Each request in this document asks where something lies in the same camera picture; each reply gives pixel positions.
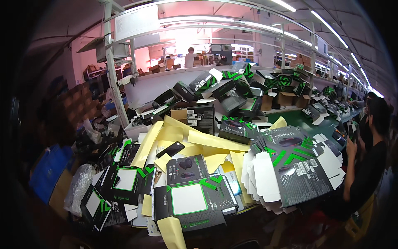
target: dark hair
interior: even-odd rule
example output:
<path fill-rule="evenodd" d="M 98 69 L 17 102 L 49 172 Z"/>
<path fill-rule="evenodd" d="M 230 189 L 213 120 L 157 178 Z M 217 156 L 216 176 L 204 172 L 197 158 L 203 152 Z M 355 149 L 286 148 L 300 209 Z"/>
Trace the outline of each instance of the dark hair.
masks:
<path fill-rule="evenodd" d="M 376 98 L 377 95 L 374 92 L 368 92 L 368 97 L 369 98 Z"/>
<path fill-rule="evenodd" d="M 377 133 L 386 135 L 390 127 L 390 107 L 383 98 L 375 97 L 368 102 L 369 116 L 373 116 L 373 125 Z"/>

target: barcode label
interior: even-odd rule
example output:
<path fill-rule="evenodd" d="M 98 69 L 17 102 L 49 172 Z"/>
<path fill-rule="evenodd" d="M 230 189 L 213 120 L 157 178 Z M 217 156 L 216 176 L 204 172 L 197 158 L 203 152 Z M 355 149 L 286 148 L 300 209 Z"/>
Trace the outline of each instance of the barcode label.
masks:
<path fill-rule="evenodd" d="M 313 167 L 318 167 L 318 164 L 316 163 L 315 159 L 310 159 L 311 164 L 313 165 Z"/>

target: fluorescent light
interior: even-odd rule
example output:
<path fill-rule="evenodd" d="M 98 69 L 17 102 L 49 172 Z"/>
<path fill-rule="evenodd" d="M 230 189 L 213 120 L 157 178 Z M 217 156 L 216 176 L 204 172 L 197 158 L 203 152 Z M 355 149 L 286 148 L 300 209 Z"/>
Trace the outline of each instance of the fluorescent light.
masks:
<path fill-rule="evenodd" d="M 276 2 L 277 4 L 287 8 L 288 10 L 292 11 L 292 12 L 296 12 L 296 9 L 293 8 L 292 6 L 288 5 L 287 3 L 285 3 L 284 1 L 281 0 L 271 0 L 272 2 Z"/>
<path fill-rule="evenodd" d="M 302 41 L 302 42 L 304 42 L 305 44 L 307 44 L 308 46 L 310 46 L 310 47 L 312 47 L 312 43 L 310 43 L 309 41 L 305 41 L 305 40 L 302 40 L 302 39 L 298 39 L 299 41 Z"/>
<path fill-rule="evenodd" d="M 351 56 L 354 58 L 354 60 L 355 60 L 355 62 L 357 63 L 357 65 L 358 65 L 359 67 L 361 67 L 361 65 L 359 64 L 357 58 L 355 57 L 355 54 L 351 53 Z"/>
<path fill-rule="evenodd" d="M 368 76 L 366 76 L 365 71 L 363 70 L 363 68 L 361 68 L 361 72 L 362 72 L 363 76 L 365 76 L 366 82 L 369 83 Z"/>
<path fill-rule="evenodd" d="M 340 40 L 341 43 L 345 46 L 345 48 L 348 49 L 347 44 L 346 44 L 346 43 L 344 42 L 344 40 L 340 37 L 340 35 L 339 35 L 336 31 L 334 31 L 334 29 L 333 29 L 325 20 L 323 20 L 323 18 L 320 17 L 320 15 L 318 15 L 315 11 L 311 11 L 311 13 L 312 13 L 314 16 L 316 16 L 321 22 L 323 22 L 323 23 L 326 25 L 326 27 L 328 27 L 328 29 L 330 29 L 330 31 L 332 31 L 333 34 L 334 34 L 335 36 L 337 36 L 337 38 L 339 38 L 339 40 Z"/>
<path fill-rule="evenodd" d="M 326 68 L 326 66 L 324 66 L 324 65 L 322 65 L 322 64 L 319 64 L 318 62 L 315 62 L 315 65 L 320 66 L 320 67 L 323 67 L 323 68 Z"/>
<path fill-rule="evenodd" d="M 295 38 L 295 39 L 299 39 L 299 37 L 297 36 L 297 35 L 293 35 L 293 34 L 291 34 L 291 33 L 289 33 L 289 32 L 284 32 L 284 34 L 285 35 L 288 35 L 288 36 L 290 36 L 290 37 L 293 37 L 293 38 Z"/>
<path fill-rule="evenodd" d="M 337 64 L 339 64 L 340 66 L 343 65 L 343 64 L 342 64 L 341 62 L 339 62 L 336 58 L 333 58 L 333 60 L 334 60 L 335 62 L 337 62 Z"/>
<path fill-rule="evenodd" d="M 176 16 L 176 17 L 169 17 L 159 19 L 159 23 L 168 23 L 168 22 L 182 22 L 182 21 L 216 21 L 216 22 L 234 22 L 235 19 L 232 18 L 225 18 L 225 17 L 218 17 L 218 16 Z"/>
<path fill-rule="evenodd" d="M 263 25 L 263 24 L 258 24 L 258 23 L 255 23 L 255 22 L 243 21 L 242 23 L 244 23 L 246 25 L 252 25 L 252 26 L 260 27 L 260 28 L 263 28 L 263 29 L 269 29 L 269 30 L 272 30 L 272 31 L 277 32 L 277 33 L 282 33 L 281 29 L 277 29 L 275 27 L 271 27 L 271 26 L 267 26 L 267 25 Z"/>

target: blue storage bin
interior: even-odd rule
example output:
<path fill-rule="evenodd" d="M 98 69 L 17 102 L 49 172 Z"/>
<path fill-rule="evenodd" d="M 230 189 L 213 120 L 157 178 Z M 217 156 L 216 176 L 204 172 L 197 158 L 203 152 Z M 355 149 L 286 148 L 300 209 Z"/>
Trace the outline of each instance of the blue storage bin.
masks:
<path fill-rule="evenodd" d="M 59 145 L 50 147 L 36 165 L 29 185 L 39 198 L 48 204 L 54 187 L 65 168 L 70 170 L 73 164 L 73 152 L 70 146 L 62 148 Z"/>
<path fill-rule="evenodd" d="M 123 98 L 123 105 L 125 105 L 126 103 L 127 103 L 127 97 L 124 97 L 124 98 Z M 115 103 L 114 103 L 113 101 L 109 101 L 108 103 L 106 103 L 106 104 L 105 104 L 105 107 L 106 107 L 107 110 L 116 108 L 116 107 L 115 107 Z"/>

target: plastic bag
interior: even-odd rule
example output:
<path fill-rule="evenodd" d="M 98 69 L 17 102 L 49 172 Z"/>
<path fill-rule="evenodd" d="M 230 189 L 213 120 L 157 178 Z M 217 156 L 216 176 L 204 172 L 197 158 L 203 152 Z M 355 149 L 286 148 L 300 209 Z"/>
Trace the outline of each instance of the plastic bag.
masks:
<path fill-rule="evenodd" d="M 93 141 L 95 144 L 98 144 L 101 139 L 101 133 L 93 129 L 90 120 L 86 119 L 84 121 L 84 128 L 86 129 L 87 135 L 91 141 Z"/>
<path fill-rule="evenodd" d="M 82 216 L 80 204 L 95 174 L 94 167 L 88 163 L 81 165 L 77 169 L 70 183 L 68 194 L 65 197 L 64 209 L 66 211 L 78 217 Z"/>
<path fill-rule="evenodd" d="M 120 130 L 120 118 L 116 118 L 108 124 L 108 132 L 113 131 L 115 137 L 117 137 Z"/>

